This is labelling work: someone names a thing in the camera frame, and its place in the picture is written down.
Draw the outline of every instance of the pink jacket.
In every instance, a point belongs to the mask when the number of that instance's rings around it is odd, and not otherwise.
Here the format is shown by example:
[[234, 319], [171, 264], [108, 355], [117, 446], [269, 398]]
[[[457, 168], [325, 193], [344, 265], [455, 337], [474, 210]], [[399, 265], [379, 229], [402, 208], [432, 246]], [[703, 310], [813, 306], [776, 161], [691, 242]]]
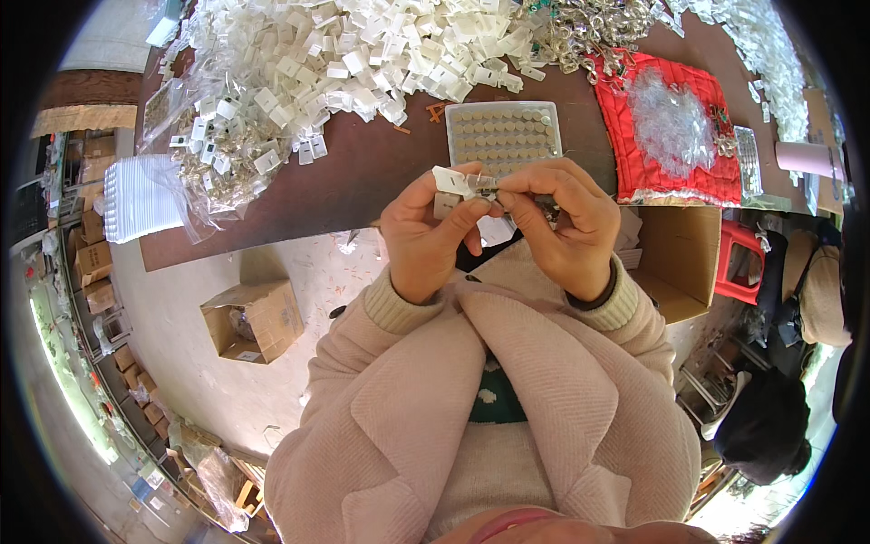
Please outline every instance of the pink jacket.
[[420, 542], [486, 346], [523, 405], [560, 512], [620, 527], [683, 519], [699, 441], [674, 402], [664, 319], [622, 266], [590, 312], [566, 303], [524, 240], [474, 276], [483, 283], [458, 274], [436, 304], [413, 306], [385, 272], [320, 340], [301, 427], [266, 470], [284, 542]]

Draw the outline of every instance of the woman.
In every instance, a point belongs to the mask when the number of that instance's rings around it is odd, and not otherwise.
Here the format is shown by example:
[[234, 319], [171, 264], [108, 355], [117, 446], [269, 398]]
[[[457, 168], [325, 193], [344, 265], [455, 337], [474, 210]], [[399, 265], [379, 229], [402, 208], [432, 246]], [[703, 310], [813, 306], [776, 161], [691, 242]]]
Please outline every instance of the woman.
[[[564, 158], [440, 224], [435, 191], [427, 172], [384, 210], [390, 264], [309, 363], [301, 427], [267, 467], [284, 541], [709, 539], [651, 523], [683, 519], [699, 442], [665, 321], [612, 254], [618, 207]], [[559, 204], [555, 231], [528, 193]], [[505, 211], [525, 239], [455, 271], [463, 240], [481, 253], [477, 221]]]

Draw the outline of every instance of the red plastic stool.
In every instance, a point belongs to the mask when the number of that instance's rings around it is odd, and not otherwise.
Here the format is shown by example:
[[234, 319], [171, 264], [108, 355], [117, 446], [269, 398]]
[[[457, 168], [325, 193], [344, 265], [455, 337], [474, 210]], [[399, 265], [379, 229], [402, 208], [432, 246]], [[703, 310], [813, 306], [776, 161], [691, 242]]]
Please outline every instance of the red plastic stool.
[[742, 300], [747, 304], [758, 304], [759, 281], [755, 285], [749, 285], [747, 278], [734, 278], [728, 281], [728, 265], [731, 263], [731, 251], [734, 245], [742, 245], [749, 251], [757, 254], [761, 259], [761, 277], [764, 278], [764, 250], [761, 249], [761, 241], [755, 238], [755, 232], [741, 225], [737, 221], [722, 219], [722, 237], [719, 242], [719, 264], [716, 267], [716, 288], [720, 295]]

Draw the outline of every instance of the white knit cuff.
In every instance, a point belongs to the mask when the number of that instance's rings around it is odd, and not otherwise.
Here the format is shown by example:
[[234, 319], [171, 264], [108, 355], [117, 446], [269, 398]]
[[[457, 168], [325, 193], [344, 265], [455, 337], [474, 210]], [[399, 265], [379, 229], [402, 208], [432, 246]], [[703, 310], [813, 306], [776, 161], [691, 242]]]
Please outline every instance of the white knit cuff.
[[634, 288], [634, 280], [629, 277], [622, 261], [613, 255], [615, 264], [616, 285], [607, 301], [594, 310], [582, 311], [574, 309], [574, 315], [596, 331], [609, 332], [620, 329], [628, 323], [638, 311], [638, 291]]
[[411, 304], [398, 296], [390, 281], [387, 266], [365, 291], [365, 313], [375, 325], [392, 334], [407, 334], [429, 322], [444, 309], [444, 300], [436, 293], [425, 306]]

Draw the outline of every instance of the wall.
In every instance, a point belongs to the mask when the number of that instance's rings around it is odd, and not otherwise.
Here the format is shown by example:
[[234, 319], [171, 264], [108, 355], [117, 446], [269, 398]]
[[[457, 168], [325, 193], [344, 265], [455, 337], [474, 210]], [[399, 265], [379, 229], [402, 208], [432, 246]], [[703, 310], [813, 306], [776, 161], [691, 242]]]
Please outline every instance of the wall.
[[59, 70], [144, 72], [157, 0], [103, 0], [79, 31]]

